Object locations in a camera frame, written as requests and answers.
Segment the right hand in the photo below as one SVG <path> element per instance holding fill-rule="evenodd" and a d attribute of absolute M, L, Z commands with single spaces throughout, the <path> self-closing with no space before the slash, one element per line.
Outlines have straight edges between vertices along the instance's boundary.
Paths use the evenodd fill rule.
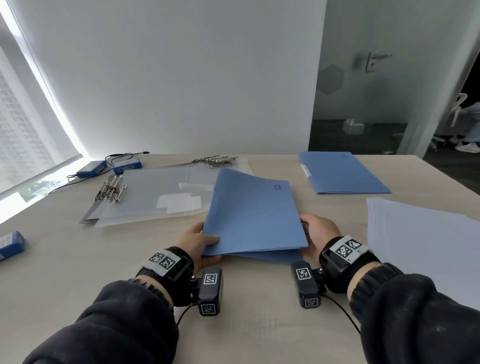
<path fill-rule="evenodd" d="M 316 215 L 300 215 L 305 235 L 307 236 L 308 247 L 303 252 L 315 262 L 319 261 L 320 253 L 327 243 L 338 236 L 342 236 L 338 226 L 328 218 L 321 218 Z"/>

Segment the hand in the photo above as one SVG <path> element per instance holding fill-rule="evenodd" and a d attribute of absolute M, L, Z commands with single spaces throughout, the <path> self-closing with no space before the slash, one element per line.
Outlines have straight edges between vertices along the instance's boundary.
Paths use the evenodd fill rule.
<path fill-rule="evenodd" d="M 340 230 L 335 223 L 327 218 L 321 218 L 316 215 L 300 215 L 300 220 L 307 236 L 308 247 L 303 249 L 303 252 L 310 256 L 315 262 L 319 261 L 320 253 L 325 248 L 327 243 L 342 236 Z"/>
<path fill-rule="evenodd" d="M 190 256 L 194 264 L 194 273 L 205 267 L 212 266 L 222 259 L 221 255 L 202 257 L 205 247 L 216 244 L 218 239 L 220 239 L 218 236 L 202 234 L 203 227 L 204 221 L 190 226 L 174 245 L 183 249 Z"/>

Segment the qr code sticker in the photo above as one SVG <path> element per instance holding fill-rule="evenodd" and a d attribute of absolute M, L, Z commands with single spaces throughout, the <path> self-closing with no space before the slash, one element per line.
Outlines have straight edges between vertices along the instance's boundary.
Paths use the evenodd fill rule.
<path fill-rule="evenodd" d="M 205 274 L 204 284 L 216 284 L 218 274 Z"/>
<path fill-rule="evenodd" d="M 175 263 L 176 263 L 175 260 L 170 259 L 169 257 L 166 257 L 164 260 L 161 261 L 160 265 L 166 270 L 169 270 L 170 268 L 173 267 Z"/>
<path fill-rule="evenodd" d="M 307 298 L 305 300 L 305 308 L 318 307 L 318 298 Z"/>
<path fill-rule="evenodd" d="M 215 305 L 213 303 L 201 304 L 200 309 L 203 315 L 215 315 Z"/>
<path fill-rule="evenodd" d="M 340 254 L 341 257 L 346 258 L 349 256 L 353 250 L 348 249 L 345 245 L 342 245 L 339 247 L 337 250 L 335 250 L 338 254 Z"/>
<path fill-rule="evenodd" d="M 151 257 L 149 260 L 151 260 L 154 263 L 158 263 L 160 260 L 162 260 L 165 257 L 164 254 L 162 253 L 155 253 L 153 257 Z"/>
<path fill-rule="evenodd" d="M 355 240 L 350 240 L 347 245 L 352 248 L 352 249 L 357 249 L 361 244 L 359 242 L 356 242 Z"/>
<path fill-rule="evenodd" d="M 297 272 L 297 277 L 299 278 L 299 280 L 310 279 L 311 278 L 308 268 L 296 269 L 296 272 Z"/>

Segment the black sensor device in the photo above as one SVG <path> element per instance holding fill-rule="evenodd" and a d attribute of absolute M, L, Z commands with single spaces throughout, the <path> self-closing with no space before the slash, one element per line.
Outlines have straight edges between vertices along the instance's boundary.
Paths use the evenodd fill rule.
<path fill-rule="evenodd" d="M 297 288 L 300 306 L 305 309 L 320 306 L 322 293 L 326 292 L 325 270 L 323 268 L 312 270 L 310 264 L 304 260 L 292 263 L 290 269 Z"/>
<path fill-rule="evenodd" d="M 198 290 L 198 311 L 202 316 L 217 316 L 223 294 L 222 269 L 208 267 L 204 269 Z"/>

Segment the transparent folder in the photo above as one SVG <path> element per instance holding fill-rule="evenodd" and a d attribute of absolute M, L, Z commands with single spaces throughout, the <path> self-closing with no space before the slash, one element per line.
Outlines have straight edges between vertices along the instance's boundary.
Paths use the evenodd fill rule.
<path fill-rule="evenodd" d="M 228 168 L 253 175 L 246 158 Z M 122 183 L 128 187 L 122 202 L 102 201 L 89 218 L 98 218 L 96 227 L 103 227 L 206 212 L 219 170 L 205 164 L 126 170 Z"/>

